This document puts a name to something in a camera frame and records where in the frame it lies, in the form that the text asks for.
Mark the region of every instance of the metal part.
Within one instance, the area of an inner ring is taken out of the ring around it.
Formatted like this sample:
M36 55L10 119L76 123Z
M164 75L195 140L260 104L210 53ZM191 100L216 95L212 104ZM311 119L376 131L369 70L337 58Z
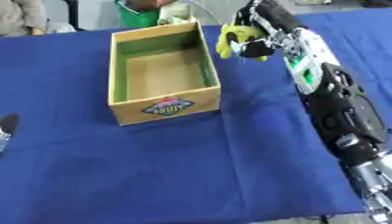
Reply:
M370 218L376 223L392 223L392 154L348 170Z
M4 151L5 146L11 139L11 134L4 132L0 129L0 153Z
M338 145L339 148L345 149L346 147L352 146L357 144L360 141L360 139L355 135L355 134L349 134L346 136L342 136L338 141L336 141L336 144Z

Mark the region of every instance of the floor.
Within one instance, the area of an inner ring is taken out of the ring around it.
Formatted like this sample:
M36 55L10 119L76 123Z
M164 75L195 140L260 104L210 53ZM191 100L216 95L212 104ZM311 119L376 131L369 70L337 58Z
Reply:
M122 21L116 13L114 0L79 0L80 1L80 27L87 30L113 29L123 27ZM194 14L205 25L227 23L234 13L248 0L180 0L182 2L194 1ZM361 8L356 0L334 0L328 5L298 6L293 0L277 0L294 14L317 13L325 11L349 11ZM67 7L61 0L44 0L51 20L67 21ZM205 10L211 11L215 19ZM349 214L334 216L329 219L330 224L370 224L365 214ZM263 222L263 224L319 224L319 220L296 218L290 220L276 220Z

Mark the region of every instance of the open box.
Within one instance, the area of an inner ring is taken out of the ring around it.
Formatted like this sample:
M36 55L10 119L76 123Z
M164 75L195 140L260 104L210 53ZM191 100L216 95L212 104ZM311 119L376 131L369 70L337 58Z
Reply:
M199 23L112 34L108 105L120 125L216 110L221 84Z

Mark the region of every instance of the green box lining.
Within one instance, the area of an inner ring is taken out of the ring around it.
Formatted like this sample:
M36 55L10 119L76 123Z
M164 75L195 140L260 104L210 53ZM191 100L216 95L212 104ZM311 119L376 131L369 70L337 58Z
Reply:
M199 31L181 32L155 38L143 38L117 43L116 69L115 69L115 102L128 100L127 61L130 58L149 56L153 54L171 53L190 48L199 48L201 60L199 69L206 88L216 86L214 70L208 63L209 55L201 42Z

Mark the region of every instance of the person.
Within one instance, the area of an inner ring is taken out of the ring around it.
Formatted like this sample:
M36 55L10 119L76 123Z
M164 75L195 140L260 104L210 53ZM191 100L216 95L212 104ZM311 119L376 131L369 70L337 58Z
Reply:
M149 11L176 1L177 0L127 0L126 5L134 11Z
M0 0L0 36L72 32L70 24L47 19L42 0Z

